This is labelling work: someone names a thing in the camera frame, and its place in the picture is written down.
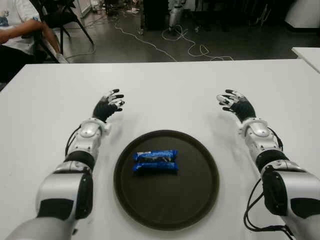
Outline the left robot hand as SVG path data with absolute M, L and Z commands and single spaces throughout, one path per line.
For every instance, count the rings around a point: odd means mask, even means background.
M 121 112 L 125 102 L 124 95 L 118 94 L 119 92 L 117 88 L 104 94 L 94 107 L 92 117 L 105 122 L 114 113 Z

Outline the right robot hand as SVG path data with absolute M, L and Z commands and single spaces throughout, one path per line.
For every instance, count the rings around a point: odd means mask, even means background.
M 253 105 L 238 91 L 226 89 L 225 94 L 217 95 L 216 99 L 223 111 L 235 114 L 241 123 L 257 117 Z

